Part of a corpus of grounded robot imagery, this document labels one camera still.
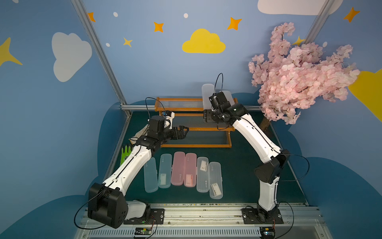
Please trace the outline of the clear pencil case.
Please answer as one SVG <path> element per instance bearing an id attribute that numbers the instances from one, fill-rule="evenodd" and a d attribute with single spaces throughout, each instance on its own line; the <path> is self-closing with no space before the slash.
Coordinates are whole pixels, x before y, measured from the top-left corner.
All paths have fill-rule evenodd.
<path id="1" fill-rule="evenodd" d="M 224 90 L 223 93 L 224 93 L 226 99 L 230 102 L 230 105 L 233 106 L 235 104 L 235 101 L 234 101 L 234 99 L 232 97 L 231 92 L 227 91 L 227 90 Z"/>
<path id="2" fill-rule="evenodd" d="M 210 102 L 210 97 L 215 93 L 213 84 L 204 84 L 202 85 L 202 99 L 203 99 L 203 108 L 204 110 L 211 110 L 212 105 Z"/>
<path id="3" fill-rule="evenodd" d="M 197 158 L 197 191 L 207 193 L 209 191 L 209 159 L 207 157 Z"/>
<path id="4" fill-rule="evenodd" d="M 222 171 L 219 162 L 209 164 L 210 197 L 219 200 L 223 197 Z"/>

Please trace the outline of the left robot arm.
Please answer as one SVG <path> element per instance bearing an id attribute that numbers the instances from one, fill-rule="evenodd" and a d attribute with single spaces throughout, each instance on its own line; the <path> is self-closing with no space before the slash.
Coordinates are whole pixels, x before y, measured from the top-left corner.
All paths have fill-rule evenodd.
<path id="1" fill-rule="evenodd" d="M 94 183 L 89 190 L 88 217 L 117 229 L 127 219 L 126 192 L 140 169 L 154 153 L 169 140 L 184 139 L 189 132 L 186 126 L 173 126 L 175 113 L 152 116 L 148 130 L 140 136 L 124 163 L 103 183 Z"/>

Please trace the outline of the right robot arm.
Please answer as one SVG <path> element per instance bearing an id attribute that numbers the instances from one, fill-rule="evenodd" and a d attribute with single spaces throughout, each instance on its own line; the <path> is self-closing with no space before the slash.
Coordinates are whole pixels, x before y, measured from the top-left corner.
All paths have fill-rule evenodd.
<path id="1" fill-rule="evenodd" d="M 280 173 L 287 163 L 289 152 L 275 145 L 255 123 L 240 103 L 231 104 L 224 92 L 202 93 L 204 121 L 224 123 L 239 131 L 258 154 L 262 164 L 255 169 L 260 181 L 258 206 L 270 212 L 277 206 L 277 187 Z"/>

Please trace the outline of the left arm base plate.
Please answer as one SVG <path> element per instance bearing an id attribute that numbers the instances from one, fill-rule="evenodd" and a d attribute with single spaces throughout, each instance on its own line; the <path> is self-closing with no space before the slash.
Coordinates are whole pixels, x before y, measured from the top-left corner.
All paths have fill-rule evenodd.
<path id="1" fill-rule="evenodd" d="M 165 218 L 165 209 L 148 209 L 140 218 L 127 219 L 123 222 L 124 225 L 163 225 Z"/>

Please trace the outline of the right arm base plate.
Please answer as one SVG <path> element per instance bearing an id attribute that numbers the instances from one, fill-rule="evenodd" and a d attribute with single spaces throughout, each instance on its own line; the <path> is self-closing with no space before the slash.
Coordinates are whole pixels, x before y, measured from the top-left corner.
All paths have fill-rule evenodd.
<path id="1" fill-rule="evenodd" d="M 260 208 L 246 207 L 241 209 L 244 224 L 283 224 L 281 213 L 277 207 L 270 211 Z"/>

